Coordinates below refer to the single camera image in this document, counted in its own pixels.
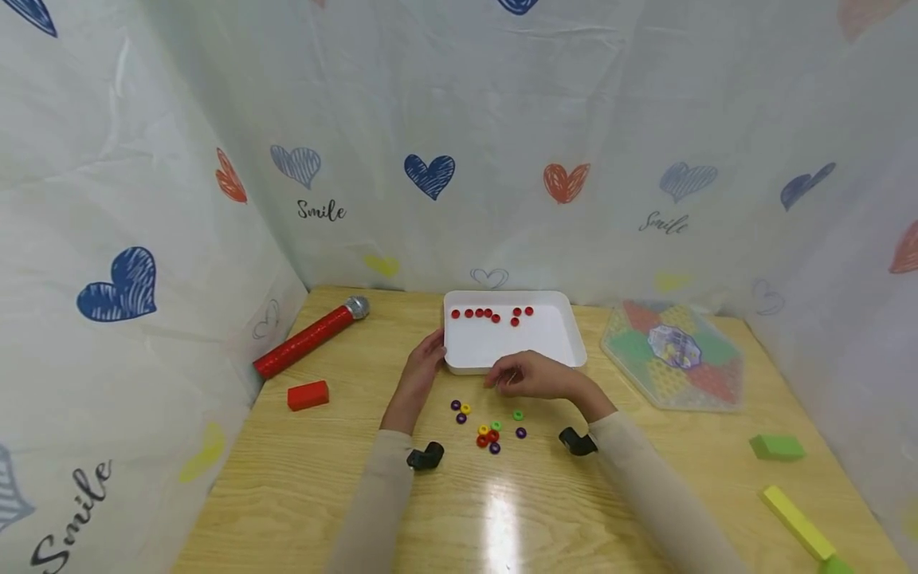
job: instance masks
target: wooden table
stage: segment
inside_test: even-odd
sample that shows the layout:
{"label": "wooden table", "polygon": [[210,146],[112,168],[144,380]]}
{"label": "wooden table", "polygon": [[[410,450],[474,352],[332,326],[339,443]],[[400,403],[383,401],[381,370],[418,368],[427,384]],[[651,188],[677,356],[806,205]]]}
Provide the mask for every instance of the wooden table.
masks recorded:
{"label": "wooden table", "polygon": [[[442,295],[319,287],[293,332],[353,294],[370,316],[264,385],[174,572],[321,570],[341,525],[409,351],[442,322]],[[757,498],[777,484],[858,572],[906,572],[889,539],[839,467],[748,327],[714,323],[745,351],[742,414],[660,411],[599,349],[609,310],[574,307],[587,345],[584,371],[630,413],[661,455],[704,500],[755,572],[816,572],[816,562]],[[331,402],[291,412],[289,387],[324,378]],[[666,561],[611,491],[594,456],[569,455],[557,439],[586,425],[563,401],[504,400],[482,377],[445,369],[415,430],[436,440],[440,467],[418,474],[402,521],[396,572],[657,572]],[[449,404],[472,408],[459,426]],[[481,422],[520,408],[529,437],[508,438],[497,456],[475,445]],[[796,434],[809,456],[759,461],[747,440]]]}

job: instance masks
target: bead pegboard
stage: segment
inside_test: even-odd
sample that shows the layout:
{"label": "bead pegboard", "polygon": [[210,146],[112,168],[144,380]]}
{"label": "bead pegboard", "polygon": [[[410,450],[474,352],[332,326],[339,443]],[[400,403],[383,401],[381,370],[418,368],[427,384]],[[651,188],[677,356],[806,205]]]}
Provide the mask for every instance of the bead pegboard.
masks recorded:
{"label": "bead pegboard", "polygon": [[743,353],[687,306],[625,300],[599,346],[660,409],[742,409]]}

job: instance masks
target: hand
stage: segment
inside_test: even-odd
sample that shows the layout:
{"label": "hand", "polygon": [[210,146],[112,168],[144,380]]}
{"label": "hand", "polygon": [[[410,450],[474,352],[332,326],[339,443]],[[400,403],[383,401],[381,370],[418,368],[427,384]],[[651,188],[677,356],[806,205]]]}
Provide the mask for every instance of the hand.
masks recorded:
{"label": "hand", "polygon": [[616,411],[592,379],[535,351],[501,357],[485,375],[485,387],[505,397],[570,400],[587,422]]}
{"label": "hand", "polygon": [[427,396],[431,394],[433,377],[445,356],[446,347],[443,346],[441,327],[427,335],[408,355],[396,391],[389,401],[383,421],[379,424],[380,429],[405,434],[414,432],[420,410],[427,402]]}

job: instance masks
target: orange heart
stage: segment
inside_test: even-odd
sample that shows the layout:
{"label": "orange heart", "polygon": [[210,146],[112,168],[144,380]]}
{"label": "orange heart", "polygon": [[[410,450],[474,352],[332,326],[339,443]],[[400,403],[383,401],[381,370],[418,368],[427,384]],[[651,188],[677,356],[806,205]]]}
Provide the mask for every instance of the orange heart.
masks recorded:
{"label": "orange heart", "polygon": [[896,254],[892,258],[890,273],[908,273],[918,269],[918,219],[905,231]]}
{"label": "orange heart", "polygon": [[838,24],[848,42],[853,42],[878,22],[882,22],[908,0],[839,0]]}
{"label": "orange heart", "polygon": [[560,163],[549,163],[542,173],[542,180],[545,182],[548,195],[554,197],[555,201],[559,204],[570,203],[583,189],[587,174],[589,163],[578,165],[571,175],[567,174],[567,170]]}
{"label": "orange heart", "polygon": [[220,167],[223,168],[223,171],[217,170],[217,183],[220,184],[220,189],[233,201],[248,203],[249,198],[245,195],[245,187],[242,186],[239,176],[236,175],[236,170],[232,168],[227,154],[217,148],[217,158],[220,160]]}

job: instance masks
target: red glitter tube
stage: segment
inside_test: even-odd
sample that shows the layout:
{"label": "red glitter tube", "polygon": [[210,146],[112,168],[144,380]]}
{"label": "red glitter tube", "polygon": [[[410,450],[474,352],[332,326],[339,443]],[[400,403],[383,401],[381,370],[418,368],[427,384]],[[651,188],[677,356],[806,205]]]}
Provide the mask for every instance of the red glitter tube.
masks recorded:
{"label": "red glitter tube", "polygon": [[366,317],[369,312],[370,302],[366,297],[350,297],[343,305],[277,345],[252,364],[263,380],[275,377],[316,347],[344,331],[354,321]]}

